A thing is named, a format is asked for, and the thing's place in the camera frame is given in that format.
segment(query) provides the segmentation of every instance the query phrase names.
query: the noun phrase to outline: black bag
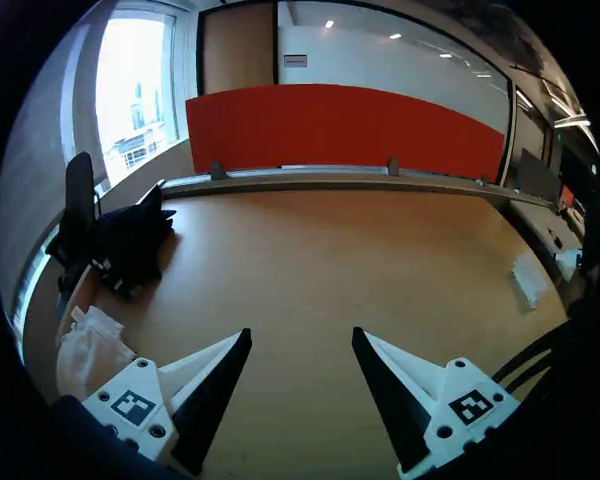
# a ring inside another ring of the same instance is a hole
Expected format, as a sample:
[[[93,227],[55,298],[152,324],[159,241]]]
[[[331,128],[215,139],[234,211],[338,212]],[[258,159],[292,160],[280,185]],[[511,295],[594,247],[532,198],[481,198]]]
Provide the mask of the black bag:
[[[175,210],[162,210],[158,186],[137,205],[101,216],[91,232],[90,258],[103,283],[124,299],[133,290],[162,277],[158,248],[171,232]]]

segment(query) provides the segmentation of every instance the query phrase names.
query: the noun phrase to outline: ceiling light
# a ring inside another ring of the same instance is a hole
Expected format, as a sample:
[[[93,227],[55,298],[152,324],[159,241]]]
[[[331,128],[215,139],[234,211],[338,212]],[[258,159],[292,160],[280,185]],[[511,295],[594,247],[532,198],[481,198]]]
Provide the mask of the ceiling light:
[[[572,122],[564,122],[564,123],[559,123],[557,125],[554,125],[554,128],[563,128],[565,126],[574,126],[574,125],[589,126],[589,125],[591,125],[591,122],[589,120],[573,120]]]
[[[528,106],[529,108],[534,108],[534,106],[531,105],[531,102],[529,102],[529,100],[527,100],[527,98],[522,94],[522,92],[520,90],[516,90],[515,93],[526,104],[526,106]]]
[[[555,103],[557,106],[560,107],[560,109],[566,113],[567,115],[569,115],[570,117],[573,117],[575,115],[575,112],[569,108],[567,105],[565,105],[564,103],[560,102],[560,100],[558,100],[556,97],[551,97],[551,101],[553,103]]]

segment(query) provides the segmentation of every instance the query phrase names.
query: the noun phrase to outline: office desk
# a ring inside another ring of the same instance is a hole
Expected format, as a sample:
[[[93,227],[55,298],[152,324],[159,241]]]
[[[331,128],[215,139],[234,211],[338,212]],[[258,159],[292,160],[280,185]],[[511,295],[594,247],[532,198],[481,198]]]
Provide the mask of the office desk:
[[[548,277],[538,308],[526,305],[511,267],[530,249],[481,198],[287,191],[164,208],[178,212],[163,279],[136,305],[104,289],[95,304],[159,366],[252,329],[205,478],[396,479],[351,349],[354,326],[440,365],[462,355],[493,374],[565,320]]]

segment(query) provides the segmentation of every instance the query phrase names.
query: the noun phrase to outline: window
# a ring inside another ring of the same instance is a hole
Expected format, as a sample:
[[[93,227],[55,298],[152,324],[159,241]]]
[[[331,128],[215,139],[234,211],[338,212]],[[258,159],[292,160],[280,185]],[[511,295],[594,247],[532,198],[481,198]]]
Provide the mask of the window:
[[[426,26],[360,6],[280,2],[278,44],[280,83],[360,86],[419,98],[491,127],[504,146],[507,78]],[[285,64],[285,55],[293,54],[305,54],[307,64]]]
[[[180,136],[172,68],[175,24],[176,17],[166,13],[116,10],[106,26],[96,114],[112,186]]]

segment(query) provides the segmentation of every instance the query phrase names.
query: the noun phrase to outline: glass wall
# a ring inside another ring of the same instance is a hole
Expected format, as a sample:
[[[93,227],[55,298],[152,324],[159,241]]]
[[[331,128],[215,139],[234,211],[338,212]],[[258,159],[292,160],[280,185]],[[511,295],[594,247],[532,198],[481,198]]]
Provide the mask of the glass wall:
[[[278,44],[280,83],[361,86],[419,98],[488,125],[502,134],[504,146],[507,78],[434,30],[351,5],[281,2]],[[286,55],[305,55],[306,63],[285,63]]]

